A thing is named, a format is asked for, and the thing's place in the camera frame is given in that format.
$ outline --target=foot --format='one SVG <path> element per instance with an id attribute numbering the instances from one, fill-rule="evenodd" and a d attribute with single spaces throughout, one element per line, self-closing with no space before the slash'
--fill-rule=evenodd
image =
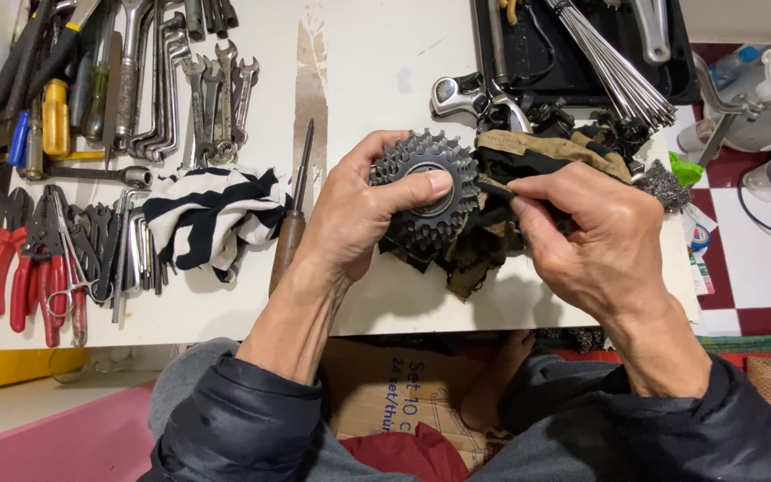
<path id="1" fill-rule="evenodd" d="M 469 429 L 486 432 L 498 427 L 498 399 L 534 345 L 531 330 L 514 331 L 493 361 L 481 370 L 460 403 L 460 417 Z"/>

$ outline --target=sprocket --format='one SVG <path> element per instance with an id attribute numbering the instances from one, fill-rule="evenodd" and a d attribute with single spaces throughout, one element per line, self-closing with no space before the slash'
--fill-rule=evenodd
<path id="1" fill-rule="evenodd" d="M 423 134 L 410 131 L 408 139 L 395 142 L 394 148 L 383 148 L 383 157 L 371 166 L 371 185 L 393 183 L 416 172 L 446 170 L 454 181 L 451 192 L 438 202 L 391 216 L 386 237 L 407 250 L 430 252 L 447 249 L 460 233 L 472 210 L 478 208 L 478 161 L 469 148 L 460 148 L 459 137 L 445 139 L 424 129 Z"/>

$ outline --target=jacket sleeve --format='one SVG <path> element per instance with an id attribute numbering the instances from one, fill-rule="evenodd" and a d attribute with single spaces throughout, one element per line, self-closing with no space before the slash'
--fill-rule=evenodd
<path id="1" fill-rule="evenodd" d="M 632 395 L 623 367 L 602 408 L 643 468 L 661 480 L 771 480 L 771 406 L 743 372 L 712 356 L 702 399 Z"/>
<path id="2" fill-rule="evenodd" d="M 140 480 L 294 479 L 319 421 L 319 392 L 226 354 L 171 413 Z"/>

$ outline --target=water bottle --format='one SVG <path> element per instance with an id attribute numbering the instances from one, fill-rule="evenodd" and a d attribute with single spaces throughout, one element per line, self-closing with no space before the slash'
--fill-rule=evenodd
<path id="1" fill-rule="evenodd" d="M 746 46 L 715 61 L 709 66 L 715 88 L 722 91 L 723 88 L 733 84 L 743 69 L 758 58 L 760 58 L 760 51 L 757 47 Z"/>

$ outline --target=white table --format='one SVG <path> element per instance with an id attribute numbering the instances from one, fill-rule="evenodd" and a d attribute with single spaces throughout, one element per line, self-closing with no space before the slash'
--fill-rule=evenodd
<path id="1" fill-rule="evenodd" d="M 321 119 L 328 115 L 327 122 L 317 124 L 319 145 L 312 156 L 315 167 L 309 172 L 312 188 L 308 193 L 312 200 L 325 178 L 323 166 L 335 166 L 371 130 L 430 127 L 444 129 L 449 137 L 462 137 L 464 145 L 471 143 L 472 127 L 452 122 L 454 119 L 433 120 L 427 106 L 430 88 L 437 78 L 478 70 L 469 2 L 311 0 L 308 4 L 306 0 L 249 0 L 235 5 L 241 26 L 230 31 L 230 38 L 240 56 L 251 62 L 254 55 L 261 65 L 249 112 L 249 143 L 241 149 L 240 164 L 262 170 L 275 167 L 283 177 L 282 182 L 288 182 L 293 171 L 294 139 L 298 152 L 298 141 L 304 135 L 311 112 Z M 119 17 L 117 28 L 123 31 L 123 16 Z M 215 43 L 215 36 L 210 36 L 207 42 L 192 44 L 192 51 L 215 57 Z M 306 70 L 310 66 L 306 58 L 319 60 L 313 71 Z M 149 64 L 145 68 L 150 72 Z M 179 70 L 177 75 L 181 112 L 188 112 L 187 80 Z M 320 107 L 322 96 L 320 100 L 317 97 L 320 86 L 328 104 L 327 115 Z M 150 93 L 145 92 L 142 98 L 142 111 L 148 112 Z M 142 129 L 148 123 L 147 116 L 142 116 Z M 661 135 L 654 138 L 645 152 L 649 159 L 667 162 L 667 148 Z M 158 173 L 171 174 L 180 159 L 182 151 Z M 122 158 L 115 167 L 131 163 L 131 159 Z M 101 164 L 94 163 L 93 167 L 100 168 Z M 56 183 L 62 186 L 70 203 L 80 206 L 112 203 L 121 192 L 120 186 L 114 184 L 63 179 Z M 25 183 L 15 176 L 12 187 L 16 186 L 26 187 L 34 196 L 42 191 L 41 183 Z M 682 227 L 676 216 L 666 220 L 661 244 L 668 289 L 683 303 L 687 315 L 695 319 L 698 306 Z M 110 310 L 89 303 L 88 345 L 189 343 L 217 336 L 241 340 L 267 301 L 273 249 L 272 244 L 249 249 L 242 258 L 240 275 L 230 284 L 220 283 L 209 269 L 172 276 L 161 297 L 152 292 L 130 297 L 127 314 L 117 325 L 111 323 Z M 15 270 L 16 262 L 8 276 L 7 299 Z M 466 303 L 446 292 L 444 280 L 444 272 L 437 267 L 419 274 L 392 256 L 374 256 L 369 274 L 351 288 L 332 333 L 421 333 L 595 324 L 587 314 L 552 295 L 529 258 L 510 258 L 498 272 L 488 275 L 483 288 Z M 70 341 L 70 328 L 65 327 L 61 344 L 70 345 Z M 39 313 L 34 323 L 27 323 L 22 334 L 10 330 L 7 314 L 0 317 L 0 349 L 44 345 Z"/>

